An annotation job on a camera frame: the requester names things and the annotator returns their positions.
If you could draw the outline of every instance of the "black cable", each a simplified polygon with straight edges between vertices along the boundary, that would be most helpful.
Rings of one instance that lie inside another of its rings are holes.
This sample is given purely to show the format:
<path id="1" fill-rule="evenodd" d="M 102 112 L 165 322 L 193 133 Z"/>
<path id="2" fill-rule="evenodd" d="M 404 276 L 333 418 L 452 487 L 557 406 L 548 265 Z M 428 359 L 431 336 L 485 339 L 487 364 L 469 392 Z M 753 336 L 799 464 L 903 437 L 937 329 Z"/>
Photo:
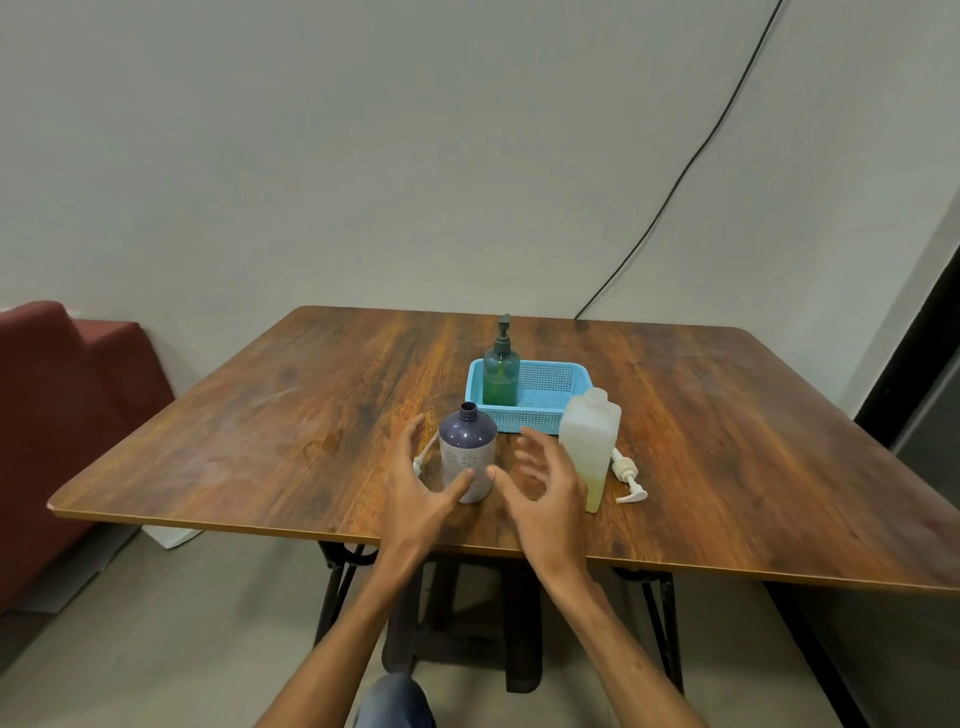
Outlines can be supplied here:
<path id="1" fill-rule="evenodd" d="M 773 25 L 774 19 L 777 17 L 777 13 L 780 12 L 780 6 L 782 4 L 783 4 L 783 0 L 777 0 L 777 5 L 774 7 L 774 11 L 770 13 L 770 19 L 767 20 L 767 24 L 763 28 L 763 33 L 760 35 L 760 40 L 757 42 L 756 48 L 754 49 L 753 54 L 750 56 L 750 60 L 747 61 L 747 67 L 743 69 L 743 74 L 740 76 L 740 80 L 736 83 L 736 88 L 733 90 L 733 94 L 730 97 L 730 101 L 728 101 L 727 105 L 724 107 L 723 113 L 721 113 L 720 118 L 717 119 L 717 123 L 713 125 L 713 129 L 711 129 L 710 133 L 707 134 L 707 138 L 704 139 L 704 143 L 700 145 L 700 149 L 698 149 L 696 153 L 693 155 L 693 157 L 690 158 L 690 161 L 686 163 L 686 167 L 684 167 L 683 172 L 680 173 L 680 176 L 677 178 L 677 181 L 673 183 L 672 187 L 670 187 L 670 192 L 667 194 L 666 199 L 663 201 L 663 204 L 660 206 L 660 209 L 657 210 L 657 214 L 654 215 L 653 222 L 650 223 L 650 225 L 647 227 L 646 232 L 640 236 L 639 240 L 637 240 L 636 245 L 634 245 L 633 248 L 630 250 L 630 252 L 627 253 L 627 257 L 625 257 L 621 261 L 621 263 L 618 266 L 616 266 L 616 270 L 613 271 L 613 273 L 611 273 L 610 277 L 604 281 L 604 284 L 597 289 L 596 293 L 590 296 L 590 300 L 587 301 L 584 304 L 584 307 L 581 308 L 577 312 L 577 315 L 573 317 L 574 321 L 577 321 L 581 316 L 584 315 L 584 311 L 590 308 L 590 304 L 596 301 L 597 296 L 599 296 L 601 293 L 604 292 L 607 286 L 610 285 L 610 282 L 616 278 L 616 274 L 618 274 L 623 269 L 623 266 L 625 266 L 630 261 L 630 259 L 634 256 L 636 251 L 640 249 L 640 246 L 643 245 L 643 241 L 647 239 L 647 235 L 650 234 L 650 231 L 654 228 L 654 226 L 659 221 L 660 216 L 663 215 L 663 211 L 666 209 L 666 206 L 670 204 L 670 200 L 673 198 L 673 193 L 677 191 L 677 187 L 680 186 L 680 183 L 684 180 L 684 177 L 686 177 L 687 170 L 689 170 L 689 168 L 693 165 L 693 162 L 697 160 L 697 157 L 699 157 L 703 153 L 703 151 L 707 148 L 707 145 L 716 136 L 716 133 L 720 129 L 720 126 L 723 124 L 724 119 L 727 118 L 727 113 L 730 111 L 731 107 L 733 106 L 733 102 L 736 100 L 737 94 L 740 93 L 740 87 L 742 87 L 743 82 L 747 80 L 747 74 L 749 74 L 750 69 L 754 67 L 754 61 L 756 60 L 756 56 L 757 54 L 759 54 L 760 48 L 763 47 L 763 41 L 766 40 L 767 33 L 770 30 L 770 26 Z"/>

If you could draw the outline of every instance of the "left hand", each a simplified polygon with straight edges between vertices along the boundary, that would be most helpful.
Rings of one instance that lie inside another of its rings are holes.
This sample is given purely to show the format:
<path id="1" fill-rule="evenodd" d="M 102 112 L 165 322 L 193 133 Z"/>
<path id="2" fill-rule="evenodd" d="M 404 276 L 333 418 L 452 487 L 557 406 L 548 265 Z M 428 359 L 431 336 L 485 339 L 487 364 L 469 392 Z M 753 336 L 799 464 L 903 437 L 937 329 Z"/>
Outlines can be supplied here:
<path id="1" fill-rule="evenodd" d="M 408 422 L 391 446 L 387 472 L 387 497 L 380 527 L 380 553 L 376 564 L 408 579 L 440 537 L 446 517 L 470 483 L 473 470 L 457 475 L 441 493 L 430 491 L 414 475 L 414 445 L 423 430 L 423 415 Z"/>

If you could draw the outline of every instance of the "white pump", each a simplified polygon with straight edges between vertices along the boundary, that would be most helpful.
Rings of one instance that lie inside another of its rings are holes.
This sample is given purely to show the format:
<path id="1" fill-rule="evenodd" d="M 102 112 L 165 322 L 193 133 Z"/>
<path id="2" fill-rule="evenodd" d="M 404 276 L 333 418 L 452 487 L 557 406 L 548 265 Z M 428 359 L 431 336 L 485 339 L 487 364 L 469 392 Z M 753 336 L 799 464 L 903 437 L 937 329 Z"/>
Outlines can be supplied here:
<path id="1" fill-rule="evenodd" d="M 416 475 L 417 477 L 420 477 L 420 469 L 423 465 L 423 458 L 426 457 L 426 453 L 430 451 L 430 449 L 433 447 L 433 444 L 437 442 L 438 437 L 440 437 L 439 430 L 433 433 L 433 437 L 430 438 L 430 442 L 428 442 L 426 444 L 426 447 L 423 449 L 423 451 L 417 457 L 414 458 L 414 475 Z"/>
<path id="2" fill-rule="evenodd" d="M 613 474 L 616 475 L 617 480 L 621 483 L 627 483 L 630 486 L 630 494 L 619 497 L 616 502 L 636 503 L 640 500 L 647 499 L 647 492 L 643 490 L 643 486 L 634 480 L 637 470 L 633 460 L 629 457 L 624 457 L 620 454 L 620 450 L 613 448 L 613 462 L 610 463 L 610 467 L 611 470 L 613 470 Z"/>

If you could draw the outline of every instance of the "wooden table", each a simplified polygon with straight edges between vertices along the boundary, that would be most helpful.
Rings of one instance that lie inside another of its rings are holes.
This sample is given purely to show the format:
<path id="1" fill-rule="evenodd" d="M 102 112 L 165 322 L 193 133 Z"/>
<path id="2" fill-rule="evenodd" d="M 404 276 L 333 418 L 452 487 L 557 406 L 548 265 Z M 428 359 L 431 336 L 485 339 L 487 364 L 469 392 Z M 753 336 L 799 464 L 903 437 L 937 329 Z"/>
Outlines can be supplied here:
<path id="1" fill-rule="evenodd" d="M 388 443 L 415 414 L 426 412 L 432 431 L 458 407 L 470 361 L 495 334 L 495 316 L 298 308 L 50 508 L 375 544 Z M 511 335 L 523 358 L 583 364 L 623 407 L 617 447 L 650 496 L 617 505 L 627 490 L 608 475 L 588 516 L 590 560 L 960 591 L 960 513 L 746 331 L 516 318 Z M 427 461 L 428 485 L 438 459 Z M 458 508 L 438 548 L 521 556 L 497 492 Z"/>

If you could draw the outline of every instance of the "finger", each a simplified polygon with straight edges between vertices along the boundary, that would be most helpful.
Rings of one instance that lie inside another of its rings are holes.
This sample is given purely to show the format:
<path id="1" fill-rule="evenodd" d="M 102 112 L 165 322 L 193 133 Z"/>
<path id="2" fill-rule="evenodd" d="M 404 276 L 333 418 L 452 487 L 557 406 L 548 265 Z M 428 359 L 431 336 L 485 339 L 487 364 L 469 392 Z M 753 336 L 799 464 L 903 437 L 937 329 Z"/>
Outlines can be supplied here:
<path id="1" fill-rule="evenodd" d="M 403 426 L 403 431 L 396 441 L 396 455 L 401 460 L 413 462 L 414 443 L 420 439 L 420 431 L 423 429 L 423 421 L 426 419 L 423 415 L 417 415 Z"/>
<path id="2" fill-rule="evenodd" d="M 546 463 L 550 468 L 559 470 L 565 465 L 562 456 L 562 452 L 564 451 L 561 450 L 560 443 L 550 437 L 550 435 L 538 432 L 532 427 L 523 427 L 520 432 L 543 448 L 543 457 L 546 459 Z"/>
<path id="3" fill-rule="evenodd" d="M 507 501 L 507 508 L 510 514 L 516 519 L 516 512 L 523 509 L 530 503 L 530 499 L 520 492 L 514 479 L 506 471 L 497 468 L 495 465 L 487 467 L 487 477 L 492 479 L 493 485 L 500 491 L 500 495 Z"/>
<path id="4" fill-rule="evenodd" d="M 473 468 L 467 468 L 461 471 L 459 475 L 453 478 L 453 482 L 444 488 L 444 492 L 441 495 L 446 499 L 451 509 L 460 498 L 467 494 L 470 483 L 472 482 Z"/>
<path id="5" fill-rule="evenodd" d="M 538 443 L 535 443 L 529 437 L 523 437 L 523 435 L 516 438 L 516 446 L 523 449 L 543 449 Z"/>
<path id="6" fill-rule="evenodd" d="M 533 477 L 539 480 L 541 483 L 543 483 L 543 485 L 547 485 L 550 482 L 549 475 L 547 475 L 543 471 L 537 470 L 536 468 L 531 468 L 529 465 L 521 465 L 519 467 L 519 470 L 521 473 L 525 475 L 530 475 L 530 477 Z"/>
<path id="7" fill-rule="evenodd" d="M 526 450 L 515 449 L 514 455 L 516 456 L 517 460 L 523 460 L 524 462 L 527 462 L 527 463 L 534 463 L 535 465 L 542 465 L 542 466 L 546 465 L 546 463 L 543 462 L 542 458 L 539 458 L 527 452 Z"/>

